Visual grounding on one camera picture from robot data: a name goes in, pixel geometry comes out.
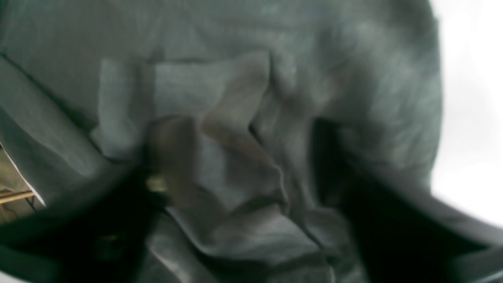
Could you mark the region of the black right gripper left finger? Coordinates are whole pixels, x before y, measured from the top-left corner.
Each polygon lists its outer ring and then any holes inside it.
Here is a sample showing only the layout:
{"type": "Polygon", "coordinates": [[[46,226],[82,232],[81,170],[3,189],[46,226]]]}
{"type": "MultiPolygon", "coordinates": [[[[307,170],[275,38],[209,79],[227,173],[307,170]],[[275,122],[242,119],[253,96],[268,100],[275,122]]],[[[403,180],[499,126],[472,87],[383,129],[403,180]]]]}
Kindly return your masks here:
{"type": "Polygon", "coordinates": [[[149,257],[171,276],[196,265],[196,250],[167,205],[187,204],[196,124],[175,116],[151,124],[130,163],[58,203],[1,228],[1,271],[31,283],[133,283],[149,257]]]}

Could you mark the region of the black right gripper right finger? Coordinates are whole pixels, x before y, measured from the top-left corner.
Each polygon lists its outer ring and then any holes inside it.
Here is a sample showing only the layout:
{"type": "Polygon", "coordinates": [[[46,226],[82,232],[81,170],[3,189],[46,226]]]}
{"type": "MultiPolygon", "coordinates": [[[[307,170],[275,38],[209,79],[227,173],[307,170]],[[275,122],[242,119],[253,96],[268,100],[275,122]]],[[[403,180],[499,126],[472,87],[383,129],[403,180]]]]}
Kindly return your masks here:
{"type": "Polygon", "coordinates": [[[365,152],[349,127],[317,118],[311,163],[322,204],[349,222],[372,283],[502,282],[502,229],[365,152]]]}

